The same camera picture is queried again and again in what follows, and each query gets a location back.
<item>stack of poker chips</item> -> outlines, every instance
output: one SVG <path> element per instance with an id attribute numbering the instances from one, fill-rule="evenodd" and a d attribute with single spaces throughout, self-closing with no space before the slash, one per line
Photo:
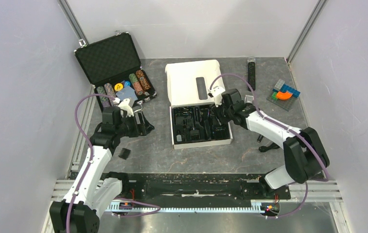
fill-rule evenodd
<path id="1" fill-rule="evenodd" d="M 138 80 L 145 91 L 151 88 L 142 70 L 137 71 L 135 74 L 137 75 Z"/>
<path id="2" fill-rule="evenodd" d="M 130 79 L 137 95 L 141 96 L 144 93 L 144 91 L 143 91 L 143 88 L 140 85 L 140 82 L 137 79 L 137 76 L 135 74 L 130 74 L 128 76 L 128 78 Z"/>
<path id="3" fill-rule="evenodd" d="M 114 97 L 112 100 L 110 100 L 110 104 L 111 106 L 117 106 L 117 101 L 116 101 L 116 93 L 113 90 L 113 86 L 111 85 L 111 83 L 107 83 L 104 85 L 104 89 L 105 92 L 107 92 L 107 95 Z"/>
<path id="4" fill-rule="evenodd" d="M 104 87 L 102 86 L 97 87 L 97 92 L 98 94 L 107 95 L 107 93 L 105 93 Z M 110 101 L 108 100 L 107 97 L 100 96 L 100 100 L 101 100 L 102 108 L 108 108 L 111 106 Z"/>

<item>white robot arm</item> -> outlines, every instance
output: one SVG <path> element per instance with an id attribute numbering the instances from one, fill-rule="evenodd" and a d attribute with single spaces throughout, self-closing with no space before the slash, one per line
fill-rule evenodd
<path id="1" fill-rule="evenodd" d="M 264 192 L 270 193 L 293 182 L 304 183 L 322 170 L 313 154 L 291 131 L 300 132 L 316 150 L 324 165 L 329 165 L 330 161 L 314 129 L 307 127 L 301 130 L 271 118 L 263 111 L 255 109 L 251 103 L 245 103 L 236 89 L 226 91 L 223 87 L 216 86 L 211 90 L 210 96 L 215 100 L 214 112 L 221 124 L 232 120 L 234 124 L 259 133 L 284 150 L 285 165 L 272 170 L 260 180 Z M 271 121 L 278 122 L 287 130 Z"/>
<path id="2" fill-rule="evenodd" d="M 112 172 L 112 177 L 105 179 L 101 187 L 98 188 L 98 184 L 122 137 L 145 136 L 154 129 L 144 114 L 134 112 L 131 106 L 132 102 L 126 99 L 119 106 L 104 109 L 102 123 L 90 138 L 93 158 L 90 158 L 89 148 L 73 186 L 62 201 L 54 201 L 50 207 L 55 233 L 66 232 L 66 213 L 74 196 L 70 215 L 71 232 L 94 233 L 98 231 L 100 218 L 111 201 L 127 191 L 123 183 L 128 178 L 123 173 Z"/>

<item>building blocks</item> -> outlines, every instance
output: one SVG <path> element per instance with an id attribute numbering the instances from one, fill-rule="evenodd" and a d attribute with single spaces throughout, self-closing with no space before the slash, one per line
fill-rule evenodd
<path id="1" fill-rule="evenodd" d="M 285 81 L 280 79 L 273 87 L 267 100 L 289 111 L 299 95 L 300 91 L 285 84 Z"/>

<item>gray wall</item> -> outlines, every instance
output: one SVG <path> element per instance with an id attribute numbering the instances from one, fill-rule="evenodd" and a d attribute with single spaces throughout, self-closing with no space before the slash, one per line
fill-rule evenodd
<path id="1" fill-rule="evenodd" d="M 368 1 L 328 1 L 292 68 L 351 225 L 368 232 Z"/>
<path id="2" fill-rule="evenodd" d="M 317 0 L 68 0 L 90 42 L 129 31 L 141 58 L 286 57 Z"/>
<path id="3" fill-rule="evenodd" d="M 55 0 L 0 1 L 0 233 L 41 230 L 89 83 Z"/>

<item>gray work surface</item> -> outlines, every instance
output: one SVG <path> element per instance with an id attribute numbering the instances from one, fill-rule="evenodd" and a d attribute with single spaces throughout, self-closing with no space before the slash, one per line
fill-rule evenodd
<path id="1" fill-rule="evenodd" d="M 148 136 L 123 138 L 113 158 L 104 172 L 216 172 L 216 173 L 266 173 L 284 164 L 281 149 L 260 153 L 258 147 L 268 145 L 263 139 L 257 143 L 257 133 L 247 131 L 231 124 L 233 141 L 230 145 L 213 146 L 183 150 L 173 150 L 167 97 L 167 76 L 165 67 L 168 63 L 197 61 L 202 59 L 144 59 L 143 69 L 148 74 L 158 92 L 158 97 L 144 104 L 147 120 L 155 130 Z M 247 76 L 246 58 L 217 58 L 221 73 L 236 73 Z M 266 100 L 273 86 L 279 79 L 294 86 L 284 58 L 257 58 L 256 93 L 260 108 L 281 122 L 304 128 L 306 122 L 296 101 L 288 112 Z M 237 88 L 241 96 L 251 94 L 238 78 L 223 78 L 226 89 Z M 96 125 L 101 122 L 101 112 L 95 105 L 88 135 L 91 136 Z M 131 150 L 127 160 L 118 158 L 121 148 Z M 281 214 L 294 210 L 298 203 L 281 203 Z M 138 218 L 124 218 L 104 214 L 100 223 L 100 233 L 249 233 L 249 232 L 284 232 L 284 233 L 335 233 L 336 227 L 328 203 L 306 203 L 294 215 L 278 219 L 265 220 L 259 214 L 168 214 L 161 213 Z"/>
<path id="2" fill-rule="evenodd" d="M 220 63 L 221 73 L 236 73 L 247 77 L 247 58 L 215 58 Z M 166 64 L 199 61 L 208 59 L 171 58 L 143 59 L 142 66 L 154 85 L 157 98 L 144 103 L 144 114 L 154 125 L 149 135 L 138 138 L 122 138 L 119 147 L 105 168 L 104 172 L 230 172 L 230 173 L 266 173 L 284 164 L 281 149 L 260 153 L 258 147 L 269 145 L 268 139 L 257 143 L 258 134 L 245 130 L 231 123 L 233 141 L 230 145 L 212 146 L 192 149 L 173 150 L 171 142 L 171 124 L 169 116 L 170 102 L 167 96 Z M 304 128 L 306 122 L 300 102 L 294 103 L 289 112 L 266 100 L 273 86 L 279 79 L 285 84 L 294 86 L 288 66 L 284 58 L 257 58 L 256 61 L 256 94 L 258 103 L 269 116 L 288 125 Z M 241 97 L 251 94 L 245 83 L 236 77 L 223 77 L 226 89 L 237 88 Z M 102 121 L 101 111 L 95 104 L 88 136 L 91 136 L 96 125 Z M 85 158 L 86 146 L 82 161 Z M 121 148 L 131 150 L 127 160 L 118 158 Z"/>
<path id="3" fill-rule="evenodd" d="M 280 214 L 297 203 L 281 203 Z M 104 213 L 99 233 L 337 233 L 328 203 L 306 203 L 285 218 L 268 219 L 260 214 L 159 213 L 120 219 Z"/>

